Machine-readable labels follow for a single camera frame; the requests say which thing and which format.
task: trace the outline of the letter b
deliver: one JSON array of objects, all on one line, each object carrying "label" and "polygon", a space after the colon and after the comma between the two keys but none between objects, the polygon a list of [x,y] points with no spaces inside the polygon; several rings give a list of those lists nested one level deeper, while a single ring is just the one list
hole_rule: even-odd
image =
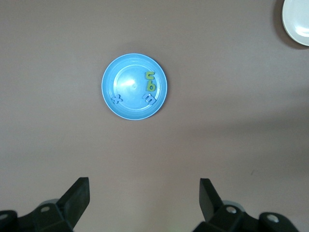
[{"label": "letter b", "polygon": [[148,84],[147,84],[147,91],[150,91],[150,92],[153,92],[155,91],[155,84],[152,83],[152,81],[148,81]]}]

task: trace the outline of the plate rim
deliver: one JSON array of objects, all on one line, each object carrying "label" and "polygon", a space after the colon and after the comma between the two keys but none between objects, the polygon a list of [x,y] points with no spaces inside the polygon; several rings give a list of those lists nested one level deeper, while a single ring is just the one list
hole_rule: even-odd
[{"label": "plate rim", "polygon": [[[161,102],[161,104],[157,107],[157,109],[156,109],[154,112],[152,112],[150,115],[147,115],[147,116],[145,116],[145,117],[131,118],[131,117],[126,117],[126,116],[123,116],[123,115],[117,113],[117,112],[114,111],[114,109],[110,106],[110,104],[108,103],[108,101],[105,99],[105,95],[104,95],[104,91],[103,91],[104,76],[105,76],[106,72],[108,71],[108,69],[109,69],[118,59],[121,59],[121,58],[126,57],[126,56],[130,56],[130,55],[136,55],[136,56],[140,56],[140,57],[144,57],[144,58],[150,59],[150,60],[151,60],[152,62],[154,62],[155,65],[161,70],[161,72],[162,72],[162,74],[163,74],[163,76],[164,76],[163,84],[165,85],[165,89],[166,89],[166,90],[164,91],[164,93],[163,93],[163,94],[164,94],[164,98],[162,99],[162,102]],[[141,54],[141,53],[127,53],[127,54],[123,54],[123,55],[121,55],[121,56],[115,58],[115,59],[107,66],[107,68],[105,69],[105,71],[104,71],[104,73],[103,73],[103,76],[102,76],[101,91],[102,91],[102,95],[103,95],[103,98],[104,98],[104,101],[105,101],[106,105],[109,107],[109,109],[110,109],[114,114],[118,115],[118,116],[121,117],[121,118],[127,119],[127,120],[143,120],[143,119],[146,119],[146,118],[149,118],[149,117],[153,116],[155,113],[157,113],[157,112],[161,109],[161,107],[162,107],[162,105],[164,104],[165,99],[166,99],[166,97],[167,97],[168,82],[167,82],[167,78],[166,78],[166,75],[165,75],[165,73],[164,73],[162,67],[159,65],[159,63],[158,63],[156,60],[154,60],[153,58],[151,58],[151,57],[149,57],[149,56],[147,56],[147,55]]]}]

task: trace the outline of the letter x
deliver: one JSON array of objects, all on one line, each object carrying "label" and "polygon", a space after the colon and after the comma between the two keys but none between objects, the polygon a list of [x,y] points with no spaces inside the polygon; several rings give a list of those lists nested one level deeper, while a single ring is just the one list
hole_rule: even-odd
[{"label": "letter x", "polygon": [[112,100],[114,101],[114,104],[117,104],[118,102],[122,102],[122,99],[120,98],[119,94],[113,97]]}]

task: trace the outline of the blue plate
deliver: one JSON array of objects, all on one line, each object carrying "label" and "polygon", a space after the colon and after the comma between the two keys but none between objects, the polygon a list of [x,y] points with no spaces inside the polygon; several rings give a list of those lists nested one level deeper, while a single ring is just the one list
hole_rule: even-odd
[{"label": "blue plate", "polygon": [[154,115],[163,105],[168,90],[160,65],[142,54],[126,54],[105,70],[102,94],[118,116],[141,120]]}]

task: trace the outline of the green letter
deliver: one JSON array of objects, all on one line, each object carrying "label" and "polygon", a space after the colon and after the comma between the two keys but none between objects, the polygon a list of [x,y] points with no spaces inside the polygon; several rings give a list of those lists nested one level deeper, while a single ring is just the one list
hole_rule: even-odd
[{"label": "green letter", "polygon": [[154,74],[155,74],[154,72],[147,72],[147,73],[146,73],[146,78],[147,78],[148,80],[153,80],[154,77],[153,77],[153,76],[150,76],[150,75],[154,75]]},{"label": "green letter", "polygon": [[148,81],[147,91],[155,91],[155,84],[153,84],[152,81]]}]

